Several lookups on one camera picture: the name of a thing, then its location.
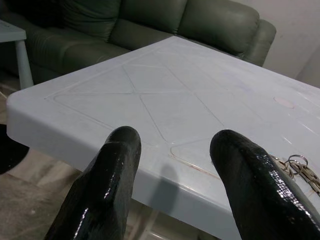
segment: table top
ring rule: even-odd
[[[16,92],[7,112],[11,138],[80,170],[114,128],[134,127],[132,197],[221,239],[240,236],[209,156],[218,131],[280,159],[302,154],[320,175],[320,89],[178,37]]]
[[[0,20],[0,43],[26,39],[26,31]]]

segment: sofa armrest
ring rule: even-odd
[[[276,35],[276,28],[266,20],[259,21],[259,27],[252,43],[241,57],[242,60],[261,66],[264,64],[271,44]]]

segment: sofa backrest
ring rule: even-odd
[[[63,0],[64,24],[79,32],[109,40],[119,15],[121,0]]]
[[[122,0],[110,42],[130,50],[178,32],[187,0]]]
[[[188,0],[178,34],[235,56],[243,54],[259,26],[259,13],[229,0]]]

